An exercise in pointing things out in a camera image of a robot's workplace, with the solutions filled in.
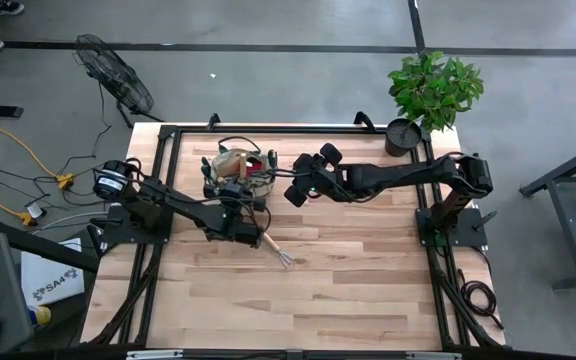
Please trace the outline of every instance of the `fan stand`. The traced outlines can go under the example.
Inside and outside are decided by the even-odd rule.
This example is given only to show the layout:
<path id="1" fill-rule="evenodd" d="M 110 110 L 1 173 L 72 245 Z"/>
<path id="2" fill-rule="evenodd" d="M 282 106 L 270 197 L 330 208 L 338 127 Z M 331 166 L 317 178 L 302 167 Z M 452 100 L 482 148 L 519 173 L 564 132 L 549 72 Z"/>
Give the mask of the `fan stand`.
<path id="1" fill-rule="evenodd" d="M 134 125 L 133 125 L 133 123 L 130 122 L 130 120 L 128 120 L 128 115 L 126 115 L 126 112 L 124 111 L 124 106 L 119 100 L 117 100 L 117 110 L 119 110 L 119 112 L 121 113 L 121 117 L 124 118 L 124 122 L 126 122 L 126 126 L 128 126 L 129 129 L 132 129 L 134 127 Z M 132 115 L 142 115 L 142 116 L 145 116 L 147 118 L 153 119 L 153 120 L 158 121 L 158 122 L 165 122 L 164 120 L 162 120 L 156 116 L 150 115 L 150 114 L 145 113 L 145 112 L 141 112 L 137 109 L 128 109 L 128 110 L 130 110 L 130 113 Z"/>

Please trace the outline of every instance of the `yellow extension cord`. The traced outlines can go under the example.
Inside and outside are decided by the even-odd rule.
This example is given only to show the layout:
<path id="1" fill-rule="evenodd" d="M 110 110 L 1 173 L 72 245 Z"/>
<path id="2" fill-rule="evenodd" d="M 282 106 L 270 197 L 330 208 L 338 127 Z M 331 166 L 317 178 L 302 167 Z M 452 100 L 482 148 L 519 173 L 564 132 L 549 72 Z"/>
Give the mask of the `yellow extension cord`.
<path id="1" fill-rule="evenodd" d="M 39 166 L 46 173 L 48 173 L 50 176 L 55 178 L 55 180 L 59 183 L 59 188 L 64 188 L 64 187 L 70 186 L 72 184 L 72 174 L 68 174 L 68 175 L 64 176 L 64 175 L 58 175 L 58 174 L 53 173 L 52 171 L 48 170 L 48 168 L 41 162 L 41 160 L 39 160 L 37 155 L 35 155 L 35 153 L 32 151 L 32 149 L 30 149 L 30 147 L 28 147 L 28 145 L 24 144 L 23 141 L 19 140 L 15 135 L 13 135 L 12 133 L 10 133 L 4 129 L 0 128 L 0 132 L 7 135 L 11 139 L 15 140 L 19 145 L 21 145 L 24 149 L 26 149 L 28 151 L 28 153 L 32 156 L 32 158 L 37 162 L 37 164 L 39 164 Z M 11 215 L 15 215 L 15 216 L 19 217 L 23 221 L 24 225 L 36 225 L 36 223 L 34 223 L 33 217 L 28 212 L 17 212 L 17 211 L 9 209 L 8 207 L 6 207 L 5 205 L 3 205 L 1 203 L 0 203 L 0 208 Z"/>

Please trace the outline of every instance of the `potted plant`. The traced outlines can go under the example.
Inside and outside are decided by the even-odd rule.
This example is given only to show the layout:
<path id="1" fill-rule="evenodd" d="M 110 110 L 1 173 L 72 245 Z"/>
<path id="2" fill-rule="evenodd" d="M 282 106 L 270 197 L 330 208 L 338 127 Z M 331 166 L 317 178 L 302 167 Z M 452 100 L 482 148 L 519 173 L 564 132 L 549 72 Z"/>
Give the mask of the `potted plant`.
<path id="1" fill-rule="evenodd" d="M 406 57 L 401 70 L 388 74 L 389 93 L 400 107 L 398 119 L 388 124 L 386 151 L 402 156 L 419 144 L 422 131 L 452 129 L 458 112 L 466 112 L 473 98 L 484 93 L 481 70 L 464 65 L 458 58 L 439 63 L 441 52 Z"/>

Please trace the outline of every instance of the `coiled black cable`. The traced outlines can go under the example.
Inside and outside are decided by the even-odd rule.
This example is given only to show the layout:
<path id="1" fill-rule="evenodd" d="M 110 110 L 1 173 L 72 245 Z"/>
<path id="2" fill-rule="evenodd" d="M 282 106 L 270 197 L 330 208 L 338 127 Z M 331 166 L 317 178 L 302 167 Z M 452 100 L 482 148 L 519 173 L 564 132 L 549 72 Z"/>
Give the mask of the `coiled black cable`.
<path id="1" fill-rule="evenodd" d="M 488 261 L 486 254 L 484 254 L 481 250 L 479 250 L 476 247 L 473 247 L 473 249 L 484 257 L 484 260 L 486 260 L 486 264 L 488 265 L 488 270 L 490 271 L 490 262 Z M 504 330 L 503 324 L 495 316 L 495 310 L 497 310 L 497 297 L 495 296 L 495 293 L 492 291 L 492 289 L 488 286 L 488 284 L 478 280 L 466 281 L 464 272 L 461 269 L 459 269 L 457 272 L 459 273 L 459 277 L 461 277 L 461 282 L 463 283 L 463 285 L 461 285 L 461 288 L 459 289 L 459 293 L 461 294 L 461 297 L 464 299 L 466 306 L 468 306 L 468 308 L 476 315 L 492 318 L 492 320 L 495 322 L 495 324 L 497 324 L 499 329 Z M 486 297 L 488 305 L 485 308 L 473 304 L 472 294 L 476 290 L 481 291 Z"/>

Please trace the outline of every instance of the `electric fan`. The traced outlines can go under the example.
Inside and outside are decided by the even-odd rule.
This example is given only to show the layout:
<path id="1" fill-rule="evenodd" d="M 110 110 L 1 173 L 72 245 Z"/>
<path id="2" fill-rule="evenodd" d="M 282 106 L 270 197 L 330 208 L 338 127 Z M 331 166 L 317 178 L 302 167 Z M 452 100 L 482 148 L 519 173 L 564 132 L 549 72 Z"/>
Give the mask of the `electric fan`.
<path id="1" fill-rule="evenodd" d="M 135 70 L 128 66 L 110 47 L 98 37 L 91 34 L 77 36 L 75 43 L 77 57 L 86 67 L 88 76 L 99 83 L 117 99 L 117 109 L 126 125 L 133 125 L 122 107 L 132 114 L 143 115 L 155 121 L 163 120 L 150 115 L 155 102 L 146 86 L 139 80 Z"/>

